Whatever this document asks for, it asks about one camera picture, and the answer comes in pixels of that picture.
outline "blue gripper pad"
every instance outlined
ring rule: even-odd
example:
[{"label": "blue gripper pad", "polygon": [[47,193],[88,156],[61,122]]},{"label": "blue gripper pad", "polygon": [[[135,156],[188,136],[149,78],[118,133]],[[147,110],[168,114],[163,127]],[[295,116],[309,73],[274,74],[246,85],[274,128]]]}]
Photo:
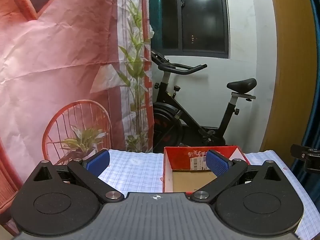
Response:
[{"label": "blue gripper pad", "polygon": [[110,164],[110,154],[108,150],[103,149],[92,155],[90,158],[83,161],[82,165],[93,175],[99,176]]},{"label": "blue gripper pad", "polygon": [[232,161],[227,159],[222,154],[209,150],[205,158],[207,167],[218,177],[226,172],[231,166]]}]

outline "cardboard box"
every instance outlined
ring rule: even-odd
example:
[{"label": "cardboard box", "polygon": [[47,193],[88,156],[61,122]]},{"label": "cardboard box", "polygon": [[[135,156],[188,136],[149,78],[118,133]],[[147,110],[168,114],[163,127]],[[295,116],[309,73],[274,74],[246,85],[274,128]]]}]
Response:
[{"label": "cardboard box", "polygon": [[215,150],[233,160],[249,161],[238,146],[222,147],[165,147],[163,192],[194,192],[216,178],[205,163],[208,150]]}]

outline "plaid tablecloth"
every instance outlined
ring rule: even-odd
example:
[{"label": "plaid tablecloth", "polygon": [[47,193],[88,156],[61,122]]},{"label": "plaid tablecloth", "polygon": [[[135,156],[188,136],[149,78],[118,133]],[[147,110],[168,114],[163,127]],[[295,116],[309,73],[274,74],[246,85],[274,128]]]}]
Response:
[{"label": "plaid tablecloth", "polygon": [[128,192],[162,192],[163,154],[109,150],[110,166],[99,176],[127,196]]},{"label": "plaid tablecloth", "polygon": [[[163,154],[129,153],[109,150],[110,167],[99,176],[101,180],[122,192],[162,192]],[[301,240],[311,240],[320,233],[320,215],[310,197],[290,169],[274,151],[246,154],[253,165],[274,160],[282,169],[303,202],[304,214],[296,234]]]}]

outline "bike seat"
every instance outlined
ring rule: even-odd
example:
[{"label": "bike seat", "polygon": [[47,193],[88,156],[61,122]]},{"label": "bike seat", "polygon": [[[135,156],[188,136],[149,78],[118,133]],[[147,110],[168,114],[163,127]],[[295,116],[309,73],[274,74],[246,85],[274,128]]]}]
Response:
[{"label": "bike seat", "polygon": [[245,94],[254,89],[256,85],[257,81],[255,78],[249,78],[241,81],[230,82],[227,84],[227,88],[239,94]]}]

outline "gray gripper plate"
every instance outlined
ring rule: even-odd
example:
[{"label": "gray gripper plate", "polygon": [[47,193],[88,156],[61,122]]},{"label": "gray gripper plate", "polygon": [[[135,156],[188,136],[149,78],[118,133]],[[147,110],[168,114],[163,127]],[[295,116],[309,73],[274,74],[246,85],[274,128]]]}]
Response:
[{"label": "gray gripper plate", "polygon": [[[16,240],[46,237],[21,233]],[[105,204],[86,227],[50,240],[261,240],[223,225],[207,204],[189,201],[184,193],[130,193],[118,203]],[[297,240],[294,234],[268,240]]]}]

